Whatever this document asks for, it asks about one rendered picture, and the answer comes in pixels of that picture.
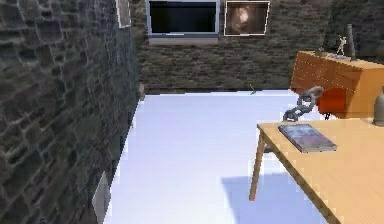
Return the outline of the red round chair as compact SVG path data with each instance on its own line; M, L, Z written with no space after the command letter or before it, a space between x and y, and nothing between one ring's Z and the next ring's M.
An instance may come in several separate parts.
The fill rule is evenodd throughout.
M318 112L329 120L331 116L343 119L346 117L346 90L344 88L326 89L317 100Z

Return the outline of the tall grey bottle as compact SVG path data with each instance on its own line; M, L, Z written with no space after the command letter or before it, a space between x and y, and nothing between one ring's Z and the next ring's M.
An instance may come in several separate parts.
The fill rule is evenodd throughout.
M350 50L350 61L357 61L356 58L356 50L354 45L354 36L353 36L353 27L352 24L347 24L347 39L348 39L348 46Z

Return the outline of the small pale figurine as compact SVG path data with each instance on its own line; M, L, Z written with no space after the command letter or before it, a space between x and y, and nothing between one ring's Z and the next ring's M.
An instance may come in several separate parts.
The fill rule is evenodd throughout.
M336 54L344 56L345 55L344 47L347 44L347 37L339 35L339 41L340 41L340 43L339 43L338 49L336 51Z

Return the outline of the light wooden table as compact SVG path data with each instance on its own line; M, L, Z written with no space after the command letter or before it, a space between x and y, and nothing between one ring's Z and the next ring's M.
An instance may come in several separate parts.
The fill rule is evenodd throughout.
M301 153L262 123L249 199L256 197L264 147L269 146L329 224L384 224L384 127L370 118L310 123L337 145L334 152Z

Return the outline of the grey vase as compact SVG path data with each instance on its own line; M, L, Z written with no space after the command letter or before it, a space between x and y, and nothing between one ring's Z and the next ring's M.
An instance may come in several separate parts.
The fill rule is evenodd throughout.
M382 92L375 99L372 123L375 126L384 127L384 86Z

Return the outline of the grey blue book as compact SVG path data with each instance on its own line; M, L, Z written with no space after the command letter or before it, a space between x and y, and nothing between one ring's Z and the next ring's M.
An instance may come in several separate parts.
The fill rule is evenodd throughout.
M335 151L337 145L310 124L280 125L278 130L301 152Z

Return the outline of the white framed dark window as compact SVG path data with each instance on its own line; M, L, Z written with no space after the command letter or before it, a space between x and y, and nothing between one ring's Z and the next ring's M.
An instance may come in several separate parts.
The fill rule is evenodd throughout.
M146 0L149 36L219 34L220 0Z

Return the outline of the orange wooden chest of drawers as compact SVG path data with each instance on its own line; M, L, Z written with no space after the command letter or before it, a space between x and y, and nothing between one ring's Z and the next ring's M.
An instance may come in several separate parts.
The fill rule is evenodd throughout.
M296 55L290 89L299 94L314 86L344 88L347 105L345 118L366 118L374 114L376 97L384 86L384 65L357 59L336 59L335 54L321 57L314 51Z

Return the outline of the pale framed wall picture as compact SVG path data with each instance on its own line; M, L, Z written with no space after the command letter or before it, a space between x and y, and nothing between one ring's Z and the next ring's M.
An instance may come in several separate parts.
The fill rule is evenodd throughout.
M116 0L117 18L119 28L127 28L131 26L131 12L129 0Z

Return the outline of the framed brown picture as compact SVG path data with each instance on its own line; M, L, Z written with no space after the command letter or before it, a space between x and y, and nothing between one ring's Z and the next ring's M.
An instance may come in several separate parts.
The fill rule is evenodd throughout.
M271 2L268 0L227 0L224 35L228 37L264 36Z

